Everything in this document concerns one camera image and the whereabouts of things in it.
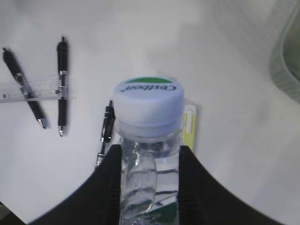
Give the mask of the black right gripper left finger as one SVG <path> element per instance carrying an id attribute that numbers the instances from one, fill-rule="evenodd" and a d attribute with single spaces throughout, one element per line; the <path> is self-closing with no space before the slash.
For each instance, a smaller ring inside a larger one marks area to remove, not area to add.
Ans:
<path id="1" fill-rule="evenodd" d="M 93 174 L 67 199 L 32 225 L 117 225 L 122 149 L 112 145 Z"/>

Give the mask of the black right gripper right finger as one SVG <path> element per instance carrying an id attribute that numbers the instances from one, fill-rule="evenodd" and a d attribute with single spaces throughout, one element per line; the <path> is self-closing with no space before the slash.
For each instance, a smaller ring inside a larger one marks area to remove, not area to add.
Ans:
<path id="1" fill-rule="evenodd" d="M 273 165 L 248 205 L 218 182 L 187 146 L 179 153 L 181 225 L 298 225 L 300 168 Z"/>

